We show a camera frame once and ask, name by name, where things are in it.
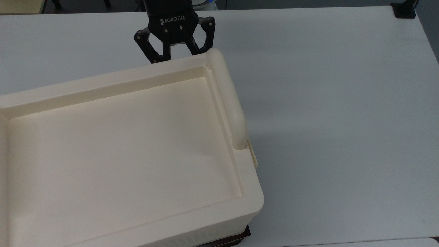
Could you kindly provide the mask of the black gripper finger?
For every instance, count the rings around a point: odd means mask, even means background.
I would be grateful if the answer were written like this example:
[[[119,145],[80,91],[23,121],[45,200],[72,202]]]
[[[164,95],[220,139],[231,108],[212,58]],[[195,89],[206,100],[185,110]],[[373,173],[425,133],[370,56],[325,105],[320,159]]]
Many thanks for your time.
[[[169,61],[171,59],[171,44],[170,44],[170,32],[168,29],[163,29],[159,35],[158,39],[162,43],[163,53],[158,53],[149,41],[149,37],[152,33],[149,29],[138,30],[134,35],[134,40],[138,47],[147,57],[150,63],[160,63],[164,61]]]
[[[185,28],[185,44],[188,47],[192,55],[198,55],[207,52],[213,47],[214,34],[215,34],[215,19],[213,17],[199,17],[198,24],[204,33],[206,38],[202,47],[198,47],[196,40],[193,37],[196,25],[190,25],[189,28]]]

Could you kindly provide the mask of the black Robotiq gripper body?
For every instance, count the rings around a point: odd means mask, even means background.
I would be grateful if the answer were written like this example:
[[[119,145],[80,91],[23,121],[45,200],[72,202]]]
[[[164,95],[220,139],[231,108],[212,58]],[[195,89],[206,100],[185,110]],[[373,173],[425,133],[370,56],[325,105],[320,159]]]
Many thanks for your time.
[[[193,33],[199,23],[191,0],[145,0],[147,28],[142,31],[146,44],[152,34],[163,43],[196,44]]]

